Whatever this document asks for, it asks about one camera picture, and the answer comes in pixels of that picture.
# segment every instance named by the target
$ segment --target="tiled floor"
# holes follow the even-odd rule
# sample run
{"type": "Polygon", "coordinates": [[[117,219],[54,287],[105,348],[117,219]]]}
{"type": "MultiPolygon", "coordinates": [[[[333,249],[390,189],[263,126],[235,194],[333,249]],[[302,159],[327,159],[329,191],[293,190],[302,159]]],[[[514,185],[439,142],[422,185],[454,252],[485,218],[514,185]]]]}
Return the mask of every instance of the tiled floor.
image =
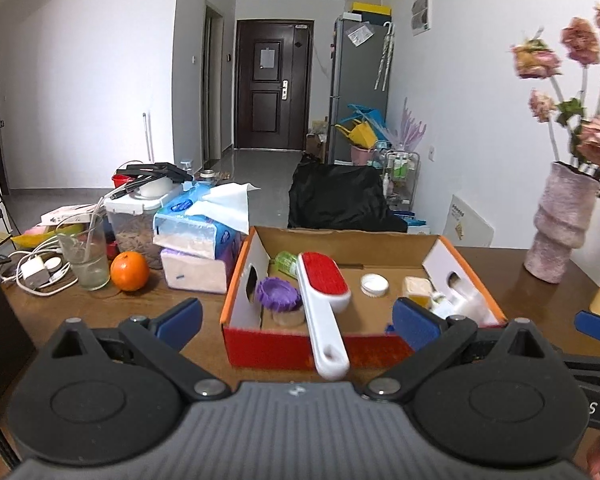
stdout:
{"type": "Polygon", "coordinates": [[[93,204],[109,189],[13,189],[4,202],[21,231],[40,222],[40,216],[63,205],[93,204]]]}
{"type": "Polygon", "coordinates": [[[249,193],[251,225],[286,227],[289,188],[301,157],[300,152],[230,150],[213,169],[228,171],[233,182],[260,188],[249,193]]]}
{"type": "MultiPolygon", "coordinates": [[[[214,166],[231,174],[239,184],[249,182],[260,190],[249,193],[250,223],[286,227],[288,191],[300,161],[299,152],[229,150],[214,166]]],[[[15,189],[5,197],[11,215],[21,231],[40,222],[40,215],[63,205],[95,203],[107,189],[15,189]]]]}

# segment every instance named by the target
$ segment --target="wooden table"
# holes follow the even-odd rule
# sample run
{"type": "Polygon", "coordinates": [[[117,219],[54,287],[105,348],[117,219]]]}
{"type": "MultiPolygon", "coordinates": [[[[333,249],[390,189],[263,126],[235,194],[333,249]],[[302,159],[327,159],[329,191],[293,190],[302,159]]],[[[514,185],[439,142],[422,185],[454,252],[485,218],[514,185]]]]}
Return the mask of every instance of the wooden table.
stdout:
{"type": "MultiPolygon", "coordinates": [[[[565,352],[600,355],[600,342],[576,332],[573,317],[587,309],[598,287],[582,270],[570,262],[567,274],[558,286],[536,280],[522,267],[525,251],[515,249],[463,248],[462,256],[480,276],[509,319],[528,317],[544,335],[565,352]]],[[[35,298],[18,288],[9,288],[7,296],[15,313],[32,337],[42,346],[67,317],[81,317],[93,328],[116,326],[132,314],[155,317],[190,297],[189,292],[170,290],[156,274],[142,294],[116,293],[112,286],[93,293],[78,286],[51,298],[35,298]]],[[[235,388],[242,380],[319,381],[314,372],[294,370],[255,370],[233,368],[227,361],[218,325],[224,296],[196,294],[203,303],[204,321],[200,333],[182,353],[235,388]]],[[[368,381],[378,370],[352,370],[347,379],[368,381]]],[[[588,432],[583,449],[591,441],[588,432]]],[[[577,462],[582,462],[579,453],[577,462]]],[[[6,468],[0,462],[0,477],[6,468]]]]}

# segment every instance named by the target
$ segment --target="vase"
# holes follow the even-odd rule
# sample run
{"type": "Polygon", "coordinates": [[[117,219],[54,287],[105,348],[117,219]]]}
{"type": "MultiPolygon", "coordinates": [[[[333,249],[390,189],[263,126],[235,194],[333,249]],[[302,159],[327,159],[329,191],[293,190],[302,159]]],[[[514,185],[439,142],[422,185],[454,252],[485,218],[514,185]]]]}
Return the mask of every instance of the vase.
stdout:
{"type": "Polygon", "coordinates": [[[525,268],[536,278],[560,283],[571,251],[584,245],[600,182],[561,162],[552,162],[534,225],[538,232],[525,268]]]}

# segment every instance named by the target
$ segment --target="red box side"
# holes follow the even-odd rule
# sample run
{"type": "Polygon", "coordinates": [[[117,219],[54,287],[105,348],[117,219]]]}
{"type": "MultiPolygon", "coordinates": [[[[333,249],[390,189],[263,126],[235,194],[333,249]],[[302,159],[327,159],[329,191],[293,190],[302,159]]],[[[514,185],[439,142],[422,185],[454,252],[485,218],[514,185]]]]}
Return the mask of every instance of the red box side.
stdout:
{"type": "MultiPolygon", "coordinates": [[[[224,346],[235,367],[313,370],[311,341],[305,335],[223,327],[224,346]]],[[[413,353],[397,335],[344,336],[352,368],[387,368],[413,353]]]]}

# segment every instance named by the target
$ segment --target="charger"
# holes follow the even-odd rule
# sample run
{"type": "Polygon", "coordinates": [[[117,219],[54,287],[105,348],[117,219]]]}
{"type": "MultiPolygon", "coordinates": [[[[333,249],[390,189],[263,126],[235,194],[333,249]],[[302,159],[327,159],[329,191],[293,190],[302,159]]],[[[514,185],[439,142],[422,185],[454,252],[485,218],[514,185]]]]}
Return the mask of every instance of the charger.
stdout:
{"type": "Polygon", "coordinates": [[[33,290],[44,285],[51,277],[40,256],[35,256],[21,264],[20,272],[24,284],[33,290]]]}

